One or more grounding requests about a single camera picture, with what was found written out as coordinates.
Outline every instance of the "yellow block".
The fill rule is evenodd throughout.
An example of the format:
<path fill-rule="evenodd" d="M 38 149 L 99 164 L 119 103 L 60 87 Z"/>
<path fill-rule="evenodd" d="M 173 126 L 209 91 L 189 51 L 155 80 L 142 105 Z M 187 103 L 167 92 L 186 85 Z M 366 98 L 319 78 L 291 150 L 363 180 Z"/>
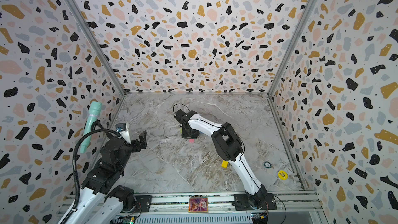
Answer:
<path fill-rule="evenodd" d="M 283 171 L 283 170 L 280 170 L 280 171 L 278 172 L 278 176 L 279 176 L 279 178 L 282 179 L 282 180 L 286 180 L 286 179 L 287 179 L 287 173 L 286 173 L 285 171 Z"/>
<path fill-rule="evenodd" d="M 228 161 L 222 161 L 221 167 L 226 168 L 228 166 Z"/>

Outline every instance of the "terrazzo wall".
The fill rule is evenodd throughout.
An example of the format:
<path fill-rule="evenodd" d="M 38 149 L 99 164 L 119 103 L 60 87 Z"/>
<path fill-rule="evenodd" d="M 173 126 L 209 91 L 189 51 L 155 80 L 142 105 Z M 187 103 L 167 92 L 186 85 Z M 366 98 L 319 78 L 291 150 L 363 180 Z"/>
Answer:
<path fill-rule="evenodd" d="M 102 102 L 107 126 L 122 96 L 63 0 L 0 4 L 0 223 L 52 223 L 88 106 Z M 78 159 L 80 178 L 101 139 Z"/>
<path fill-rule="evenodd" d="M 272 94 L 329 223 L 398 223 L 398 0 L 319 0 Z"/>
<path fill-rule="evenodd" d="M 268 92 L 307 0 L 76 0 L 127 92 Z"/>

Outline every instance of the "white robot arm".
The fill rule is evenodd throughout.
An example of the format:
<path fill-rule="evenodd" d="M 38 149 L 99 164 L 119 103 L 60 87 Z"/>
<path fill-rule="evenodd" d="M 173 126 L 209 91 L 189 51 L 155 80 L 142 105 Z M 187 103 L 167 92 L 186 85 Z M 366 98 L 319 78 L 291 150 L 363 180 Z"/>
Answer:
<path fill-rule="evenodd" d="M 244 144 L 229 123 L 218 124 L 195 111 L 185 113 L 181 109 L 175 112 L 174 118 L 182 127 L 182 137 L 197 138 L 199 132 L 202 132 L 212 138 L 218 155 L 231 163 L 242 180 L 249 204 L 253 209 L 261 209 L 266 204 L 267 191 L 248 165 L 242 149 Z"/>

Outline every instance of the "wire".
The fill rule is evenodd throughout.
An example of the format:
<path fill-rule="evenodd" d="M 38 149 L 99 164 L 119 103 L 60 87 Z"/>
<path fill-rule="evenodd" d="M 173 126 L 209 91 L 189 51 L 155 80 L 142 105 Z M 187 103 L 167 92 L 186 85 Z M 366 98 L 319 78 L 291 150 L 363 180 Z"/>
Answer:
<path fill-rule="evenodd" d="M 286 220 L 286 215 L 287 215 L 286 206 L 285 206 L 285 204 L 283 203 L 283 201 L 282 201 L 279 197 L 277 197 L 276 195 L 274 195 L 274 197 L 278 198 L 278 199 L 282 202 L 283 207 L 285 208 L 285 217 L 283 218 L 283 221 L 281 222 L 281 224 L 282 224 L 282 223 L 285 222 L 285 220 Z"/>
<path fill-rule="evenodd" d="M 73 154 L 72 154 L 72 171 L 73 171 L 73 180 L 74 180 L 74 184 L 75 184 L 75 189 L 76 189 L 76 194 L 75 194 L 75 200 L 73 202 L 73 206 L 72 209 L 67 213 L 67 215 L 65 216 L 65 218 L 63 218 L 63 220 L 61 221 L 60 224 L 65 224 L 67 222 L 67 220 L 69 219 L 69 217 L 77 210 L 77 205 L 79 204 L 79 199 L 80 199 L 80 184 L 79 184 L 79 177 L 77 175 L 77 150 L 80 147 L 80 144 L 89 136 L 93 135 L 94 133 L 97 132 L 110 132 L 115 134 L 116 136 L 119 136 L 119 138 L 123 139 L 123 141 L 125 143 L 126 140 L 121 136 L 120 133 L 113 131 L 113 130 L 109 130 L 109 129 L 97 129 L 97 130 L 93 130 L 91 132 L 88 132 L 86 135 L 82 136 L 79 141 L 77 141 L 75 149 L 73 150 Z"/>
<path fill-rule="evenodd" d="M 177 106 L 177 105 L 183 105 L 183 106 L 185 106 L 184 104 L 182 104 L 182 103 L 177 103 L 177 104 L 175 104 L 174 106 L 173 106 L 173 113 L 176 113 L 176 112 L 174 112 L 174 107 L 175 106 Z"/>

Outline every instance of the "black cable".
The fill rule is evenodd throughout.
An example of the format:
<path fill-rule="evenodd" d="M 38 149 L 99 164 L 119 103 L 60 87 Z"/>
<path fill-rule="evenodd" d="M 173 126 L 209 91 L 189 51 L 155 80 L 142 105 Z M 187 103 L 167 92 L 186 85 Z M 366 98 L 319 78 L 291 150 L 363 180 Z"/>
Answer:
<path fill-rule="evenodd" d="M 91 131 L 94 131 L 96 127 L 99 127 L 100 129 L 105 129 L 102 125 L 101 125 L 101 121 L 100 120 L 96 120 L 92 125 L 91 125 Z M 106 133 L 106 136 L 111 139 L 114 138 L 114 136 L 110 133 Z"/>
<path fill-rule="evenodd" d="M 177 106 L 177 105 L 183 105 L 183 106 L 185 106 L 185 105 L 182 104 L 182 103 L 177 103 L 177 104 L 175 104 L 175 105 L 173 106 L 173 113 L 176 113 L 176 112 L 174 112 L 174 107 Z"/>
<path fill-rule="evenodd" d="M 80 147 L 80 144 L 87 138 L 90 137 L 91 135 L 93 135 L 94 133 L 97 132 L 110 132 L 115 134 L 116 136 L 118 136 L 119 138 L 121 138 L 123 140 L 123 142 L 125 142 L 125 144 L 127 144 L 126 140 L 121 136 L 120 133 L 113 131 L 113 130 L 109 130 L 109 129 L 97 129 L 97 130 L 93 130 L 91 132 L 88 132 L 86 135 L 82 136 L 79 141 L 76 143 L 75 149 L 73 150 L 73 154 L 72 154 L 72 171 L 73 171 L 73 180 L 74 180 L 74 184 L 75 184 L 75 189 L 76 189 L 76 194 L 75 194 L 75 200 L 73 202 L 73 206 L 72 209 L 67 213 L 67 215 L 65 216 L 65 218 L 63 218 L 63 220 L 61 221 L 60 224 L 65 224 L 67 222 L 67 220 L 69 219 L 69 217 L 73 214 L 73 212 L 75 212 L 77 210 L 77 205 L 79 204 L 79 200 L 80 200 L 80 183 L 79 183 L 79 177 L 77 175 L 77 150 Z"/>
<path fill-rule="evenodd" d="M 282 202 L 283 207 L 285 208 L 285 217 L 283 218 L 283 221 L 281 222 L 281 224 L 282 224 L 286 220 L 286 215 L 287 215 L 286 206 L 285 206 L 285 204 L 283 203 L 283 201 L 279 197 L 277 197 L 276 195 L 274 195 L 274 197 L 278 198 Z"/>

